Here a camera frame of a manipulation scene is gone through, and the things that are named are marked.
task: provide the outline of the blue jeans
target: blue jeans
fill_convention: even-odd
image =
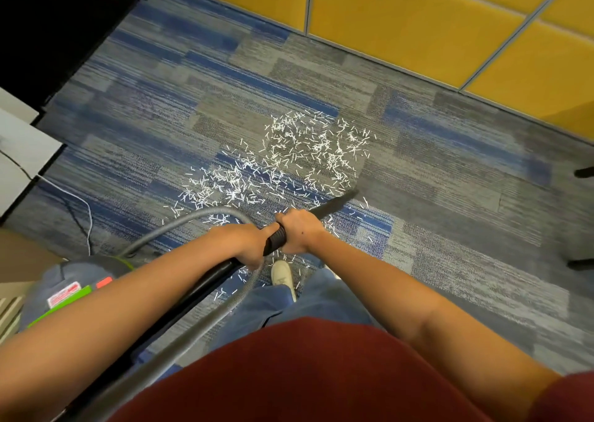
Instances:
[[[209,350],[213,351],[265,326],[307,316],[378,326],[342,280],[328,269],[318,269],[305,282],[301,297],[295,303],[291,290],[284,284],[249,291],[219,330]]]

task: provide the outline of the white cable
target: white cable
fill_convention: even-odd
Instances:
[[[67,190],[62,189],[57,184],[52,183],[51,181],[48,180],[48,178],[42,177],[41,175],[37,175],[37,176],[39,177],[39,179],[42,179],[43,181],[45,181],[48,184],[51,184],[56,189],[61,190],[65,194],[68,194],[71,197],[74,197],[75,199],[78,199],[78,200],[82,201],[84,204],[87,205],[87,209],[88,209],[88,223],[89,223],[89,225],[88,225],[88,232],[87,232],[87,248],[88,248],[88,255],[91,256],[91,230],[93,229],[93,215],[91,214],[91,207],[89,206],[89,204],[86,202],[86,200],[82,199],[78,195],[74,195],[72,192],[68,192]]]

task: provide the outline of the red shirt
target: red shirt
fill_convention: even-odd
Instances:
[[[594,374],[547,389],[530,422],[594,421]],[[409,346],[376,328],[303,317],[229,343],[138,394],[128,421],[490,420]]]

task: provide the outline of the vacuum cleaner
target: vacuum cleaner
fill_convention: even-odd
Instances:
[[[318,219],[341,210],[345,203],[357,195],[358,190],[352,189],[340,197],[335,197],[326,203],[310,210]],[[226,206],[215,206],[196,210],[185,216],[179,217],[167,225],[160,226],[147,235],[132,243],[129,247],[120,252],[116,257],[92,256],[89,264],[100,265],[102,270],[107,270],[115,278],[129,272],[132,268],[129,266],[126,258],[145,246],[152,240],[162,234],[177,228],[184,223],[198,219],[200,217],[224,214],[236,217],[242,223],[253,223],[253,221],[243,212],[235,208]],[[263,255],[267,256],[279,249],[286,243],[286,232],[284,227],[280,227],[272,236],[266,240]],[[144,388],[157,381],[159,377],[171,367],[175,361],[180,358],[192,345],[202,337],[208,330],[221,321],[235,306],[237,306],[254,287],[262,272],[263,266],[254,271],[243,288],[235,292],[221,305],[216,307],[208,315],[197,321],[197,323],[186,330],[181,336],[176,338],[161,352],[153,358],[142,364],[137,369],[131,371],[135,366],[138,356],[157,338],[163,335],[167,329],[173,326],[178,320],[186,315],[192,308],[200,303],[212,291],[219,288],[234,272],[243,266],[237,259],[231,258],[216,265],[206,272],[200,280],[161,318],[155,322],[146,332],[141,335],[111,366],[109,366],[88,388],[67,406],[62,413],[54,419],[58,422],[66,421],[105,421],[119,407],[128,402]]]

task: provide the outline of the person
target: person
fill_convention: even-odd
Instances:
[[[279,223],[283,252],[313,254],[342,280],[317,270],[295,302],[290,271],[275,267],[206,356],[110,420],[594,420],[591,373],[561,377],[305,210],[276,219],[214,227],[11,338],[0,420],[51,420],[208,269],[230,257],[258,267]]]

